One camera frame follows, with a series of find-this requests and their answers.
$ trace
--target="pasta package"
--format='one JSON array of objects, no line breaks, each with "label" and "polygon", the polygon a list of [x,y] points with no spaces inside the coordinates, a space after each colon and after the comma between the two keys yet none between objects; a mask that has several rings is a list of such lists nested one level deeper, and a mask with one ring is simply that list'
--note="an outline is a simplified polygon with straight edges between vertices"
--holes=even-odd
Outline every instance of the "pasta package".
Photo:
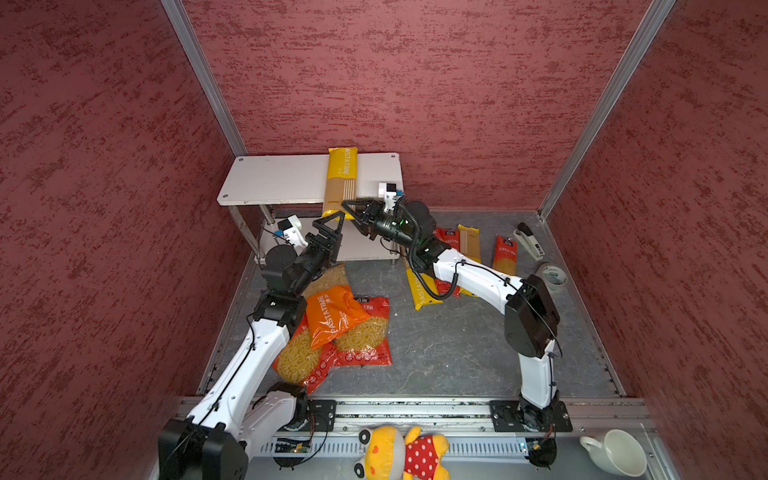
[{"label": "pasta package", "polygon": [[515,275],[518,270],[518,244],[511,238],[496,235],[496,248],[493,250],[493,270],[507,275]]},{"label": "pasta package", "polygon": [[349,285],[332,286],[306,299],[312,348],[318,349],[371,318],[355,300]]},{"label": "pasta package", "polygon": [[304,297],[310,298],[312,295],[317,295],[323,290],[328,290],[330,287],[337,285],[349,286],[349,280],[346,278],[345,263],[330,267],[323,276],[310,283],[306,290],[304,290]]},{"label": "pasta package", "polygon": [[[458,250],[458,233],[456,230],[452,228],[435,228],[435,237],[450,245],[451,248]],[[442,295],[451,288],[451,283],[435,278],[435,286],[437,287],[437,293]],[[452,295],[458,298],[461,295],[460,292],[460,288],[455,288]]]},{"label": "pasta package", "polygon": [[371,318],[333,340],[336,366],[392,365],[386,339],[389,327],[389,299],[385,296],[356,296]]},{"label": "pasta package", "polygon": [[[406,259],[402,259],[403,263],[406,264],[406,276],[408,277],[408,285],[411,287],[411,295],[413,296],[413,306],[420,310],[424,305],[431,305],[432,303],[442,303],[442,300],[437,300],[429,296],[429,294],[424,290],[424,287],[422,286],[421,282],[419,282],[419,279],[416,278],[416,275],[413,273],[413,270],[411,270],[411,267],[406,262]],[[430,277],[429,275],[425,275],[422,273],[422,278],[424,279],[424,283],[427,284],[427,286],[432,289],[434,292],[436,290],[435,287],[435,279]]]},{"label": "pasta package", "polygon": [[[480,229],[459,225],[458,244],[461,253],[477,263],[482,263],[480,260]],[[467,289],[462,288],[461,292],[465,295],[477,296]]]},{"label": "pasta package", "polygon": [[[323,198],[323,216],[344,210],[344,200],[357,198],[357,147],[329,148],[326,195]],[[345,214],[349,220],[352,215]]]},{"label": "pasta package", "polygon": [[272,363],[283,380],[304,385],[307,393],[314,392],[336,364],[335,345],[328,343],[322,349],[313,349],[311,343],[312,335],[304,315],[293,337]]}]

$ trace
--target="plush frog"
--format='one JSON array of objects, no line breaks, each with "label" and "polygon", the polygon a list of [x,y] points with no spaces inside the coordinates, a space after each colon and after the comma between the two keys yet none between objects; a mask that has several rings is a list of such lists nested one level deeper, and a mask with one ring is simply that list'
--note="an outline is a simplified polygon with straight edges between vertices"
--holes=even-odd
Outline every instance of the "plush frog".
[{"label": "plush frog", "polygon": [[449,480],[451,475],[440,459],[448,451],[443,435],[419,437],[422,430],[413,427],[403,438],[395,427],[383,426],[372,432],[360,432],[360,442],[368,445],[366,456],[355,464],[358,478],[368,480]]}]

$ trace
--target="white mug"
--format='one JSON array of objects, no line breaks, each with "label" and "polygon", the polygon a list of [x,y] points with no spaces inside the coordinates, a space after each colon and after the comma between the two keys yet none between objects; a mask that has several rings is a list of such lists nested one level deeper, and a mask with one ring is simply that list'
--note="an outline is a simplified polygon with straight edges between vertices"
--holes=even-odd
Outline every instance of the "white mug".
[{"label": "white mug", "polygon": [[648,467],[643,447],[624,430],[611,430],[596,439],[580,437],[579,442],[592,462],[608,473],[639,477]]}]

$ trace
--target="orange pasta bag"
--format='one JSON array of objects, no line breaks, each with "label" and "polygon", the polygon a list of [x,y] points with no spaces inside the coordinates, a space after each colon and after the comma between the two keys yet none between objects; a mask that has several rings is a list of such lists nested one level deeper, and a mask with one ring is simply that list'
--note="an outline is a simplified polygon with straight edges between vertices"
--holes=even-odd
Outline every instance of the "orange pasta bag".
[{"label": "orange pasta bag", "polygon": [[338,285],[306,299],[312,348],[318,349],[371,318],[355,300],[349,285]]}]

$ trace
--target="white shelf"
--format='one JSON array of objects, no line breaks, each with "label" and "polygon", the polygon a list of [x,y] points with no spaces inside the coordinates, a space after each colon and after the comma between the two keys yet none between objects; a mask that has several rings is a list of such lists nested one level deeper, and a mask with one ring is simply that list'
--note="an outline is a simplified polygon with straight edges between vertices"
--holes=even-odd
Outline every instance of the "white shelf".
[{"label": "white shelf", "polygon": [[[237,157],[219,192],[219,205],[321,204],[325,197],[327,174],[328,154]],[[400,155],[393,152],[358,154],[357,197],[378,198],[379,183],[382,182],[396,184],[397,189],[402,190]],[[305,235],[316,233],[312,227],[314,220],[301,219]],[[277,222],[274,225],[265,224],[264,227],[275,231]],[[361,235],[351,221],[344,223],[342,235],[340,262],[399,258],[383,248],[378,240],[371,241]],[[260,249],[263,253],[275,245],[272,235],[265,233],[261,236]]]},{"label": "white shelf", "polygon": [[[235,158],[219,192],[219,205],[321,204],[328,154]],[[379,196],[379,183],[402,190],[400,155],[357,155],[357,197]]]},{"label": "white shelf", "polygon": [[[276,219],[274,225],[264,225],[264,228],[273,232],[277,229],[277,223],[282,219]],[[302,218],[301,219],[301,233],[307,234],[317,233],[317,229],[312,226],[312,222],[317,218]],[[333,221],[328,226],[333,228]],[[400,255],[391,254],[386,248],[382,247],[381,241],[377,237],[376,240],[371,240],[368,237],[364,237],[349,220],[344,220],[344,225],[341,227],[341,248],[339,248],[339,262],[349,262],[353,260],[395,260],[400,258]],[[282,240],[277,240],[273,235],[264,233],[261,236],[261,251],[266,253],[270,248],[277,245],[277,242],[282,243]],[[385,241],[384,244],[393,250],[397,250],[397,245],[394,246]]]}]

